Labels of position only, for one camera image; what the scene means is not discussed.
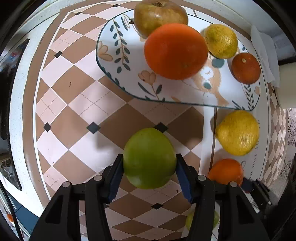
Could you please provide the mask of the orange tangerine front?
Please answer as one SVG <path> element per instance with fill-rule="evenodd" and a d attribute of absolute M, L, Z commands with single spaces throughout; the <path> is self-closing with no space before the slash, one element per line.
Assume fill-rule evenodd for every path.
<path fill-rule="evenodd" d="M 238 161 L 222 159 L 213 165 L 207 177 L 219 184 L 227 185 L 229 182 L 234 181 L 238 186 L 241 186 L 244 174 L 243 168 Z"/>

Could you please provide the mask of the orange tangerine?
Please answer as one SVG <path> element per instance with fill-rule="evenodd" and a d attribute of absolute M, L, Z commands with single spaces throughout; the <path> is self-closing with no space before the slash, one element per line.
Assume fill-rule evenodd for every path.
<path fill-rule="evenodd" d="M 172 80 L 198 73 L 208 58 L 203 36 L 184 24 L 165 24 L 153 31 L 144 44 L 144 57 L 151 70 Z"/>
<path fill-rule="evenodd" d="M 229 182 L 234 181 L 238 186 L 241 186 L 244 174 L 243 168 L 238 161 L 222 159 L 213 165 L 207 177 L 219 184 L 227 185 Z"/>

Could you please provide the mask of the green apple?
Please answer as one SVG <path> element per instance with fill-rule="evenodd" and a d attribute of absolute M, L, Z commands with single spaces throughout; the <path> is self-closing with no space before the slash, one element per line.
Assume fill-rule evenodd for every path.
<path fill-rule="evenodd" d="M 123 167 L 128 181 L 139 189 L 165 186 L 175 173 L 176 153 L 171 141 L 155 128 L 144 128 L 127 141 Z"/>
<path fill-rule="evenodd" d="M 191 224 L 192 224 L 192 221 L 193 221 L 193 217 L 194 217 L 194 210 L 192 212 L 189 213 L 189 215 L 187 216 L 186 218 L 186 228 L 187 230 L 190 230 L 190 227 L 191 227 Z M 220 221 L 220 216 L 219 214 L 217 213 L 217 211 L 214 212 L 214 224 L 213 224 L 213 228 L 215 228 L 217 226 L 217 224 L 219 223 Z"/>

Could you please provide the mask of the green apple front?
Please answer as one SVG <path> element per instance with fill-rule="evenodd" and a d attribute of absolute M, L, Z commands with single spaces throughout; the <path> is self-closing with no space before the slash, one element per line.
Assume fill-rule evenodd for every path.
<path fill-rule="evenodd" d="M 191 224 L 192 224 L 192 221 L 193 221 L 193 217 L 194 217 L 194 210 L 192 212 L 189 213 L 189 215 L 187 216 L 186 218 L 186 228 L 187 230 L 190 230 L 190 227 L 191 227 Z M 217 213 L 217 211 L 214 212 L 214 224 L 213 224 L 213 228 L 215 228 L 217 226 L 217 224 L 219 223 L 220 221 L 220 216 L 219 214 Z"/>

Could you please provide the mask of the large yellow orange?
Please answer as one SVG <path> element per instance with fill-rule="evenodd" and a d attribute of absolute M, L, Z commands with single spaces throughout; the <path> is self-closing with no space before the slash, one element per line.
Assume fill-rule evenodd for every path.
<path fill-rule="evenodd" d="M 257 144 L 260 128 L 256 118 L 245 110 L 227 114 L 215 128 L 222 148 L 234 156 L 248 154 Z"/>

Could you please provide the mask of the dark red-orange tangerine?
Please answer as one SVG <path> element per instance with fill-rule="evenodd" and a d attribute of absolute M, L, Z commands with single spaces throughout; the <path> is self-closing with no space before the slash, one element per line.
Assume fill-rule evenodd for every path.
<path fill-rule="evenodd" d="M 243 84 L 255 83 L 261 74 L 259 62 L 250 53 L 237 54 L 232 60 L 231 70 L 236 80 Z"/>

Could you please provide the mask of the yellow citrus fruit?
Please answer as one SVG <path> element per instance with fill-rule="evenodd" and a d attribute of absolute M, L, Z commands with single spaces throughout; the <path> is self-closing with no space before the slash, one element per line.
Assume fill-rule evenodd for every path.
<path fill-rule="evenodd" d="M 211 24 L 204 30 L 204 38 L 209 52 L 216 58 L 230 59 L 237 52 L 236 34 L 225 25 Z"/>

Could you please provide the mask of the brown apple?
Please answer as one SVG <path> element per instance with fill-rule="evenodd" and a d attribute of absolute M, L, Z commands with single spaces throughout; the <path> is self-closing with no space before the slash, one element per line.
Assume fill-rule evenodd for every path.
<path fill-rule="evenodd" d="M 186 10 L 172 1 L 141 1 L 133 11 L 134 26 L 144 39 L 162 25 L 188 21 Z"/>

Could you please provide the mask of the checkered counter mat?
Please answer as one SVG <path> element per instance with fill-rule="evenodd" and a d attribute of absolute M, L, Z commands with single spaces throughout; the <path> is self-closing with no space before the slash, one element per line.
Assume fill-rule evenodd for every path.
<path fill-rule="evenodd" d="M 134 98 L 96 63 L 95 41 L 104 24 L 136 3 L 83 2 L 64 8 L 37 48 L 24 93 L 23 149 L 43 206 L 63 182 L 84 183 L 101 174 L 143 128 L 168 128 L 164 135 L 176 153 L 199 173 L 208 172 L 214 148 L 208 117 L 214 108 Z M 262 181 L 271 185 L 284 165 L 287 115 L 271 85 L 266 86 L 273 119 Z M 165 186 L 149 190 L 136 188 L 123 175 L 106 216 L 114 240 L 175 240 L 187 236 L 185 220 L 192 209 L 175 174 Z"/>

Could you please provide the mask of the blue cabinet door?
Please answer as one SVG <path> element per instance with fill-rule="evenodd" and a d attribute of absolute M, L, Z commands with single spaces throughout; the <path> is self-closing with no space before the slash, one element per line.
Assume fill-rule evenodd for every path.
<path fill-rule="evenodd" d="M 18 221 L 20 221 L 27 232 L 31 234 L 39 217 L 22 206 L 22 204 L 20 204 L 14 197 L 9 195 L 9 199 L 12 203 Z"/>

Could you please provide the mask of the cream utensil holder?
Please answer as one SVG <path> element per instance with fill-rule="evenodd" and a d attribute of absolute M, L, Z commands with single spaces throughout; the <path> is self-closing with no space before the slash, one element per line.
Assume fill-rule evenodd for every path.
<path fill-rule="evenodd" d="M 277 91 L 278 102 L 282 108 L 295 108 L 296 73 L 295 63 L 280 66 L 280 88 Z"/>

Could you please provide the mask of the floral ceramic plate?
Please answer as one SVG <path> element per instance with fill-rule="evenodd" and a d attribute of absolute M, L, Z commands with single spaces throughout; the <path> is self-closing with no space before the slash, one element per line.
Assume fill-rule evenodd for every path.
<path fill-rule="evenodd" d="M 133 16 L 129 10 L 111 18 L 97 40 L 97 64 L 120 89 L 142 100 L 255 109 L 264 78 L 241 83 L 231 59 L 212 55 L 204 31 L 216 19 L 195 11 L 187 27 L 165 25 L 142 39 Z"/>

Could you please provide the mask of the white paper towel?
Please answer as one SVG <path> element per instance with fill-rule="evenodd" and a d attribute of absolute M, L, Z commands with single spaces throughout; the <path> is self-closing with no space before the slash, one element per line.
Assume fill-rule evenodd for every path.
<path fill-rule="evenodd" d="M 272 38 L 260 32 L 254 25 L 251 26 L 251 41 L 260 61 L 264 79 L 273 87 L 280 87 L 280 69 L 278 56 Z"/>

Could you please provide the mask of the black gas stove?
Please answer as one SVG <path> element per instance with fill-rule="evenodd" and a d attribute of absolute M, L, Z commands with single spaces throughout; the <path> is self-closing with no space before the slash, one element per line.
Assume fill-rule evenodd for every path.
<path fill-rule="evenodd" d="M 23 53 L 29 44 L 26 39 L 1 63 L 1 139 L 8 137 L 10 102 L 16 71 Z"/>

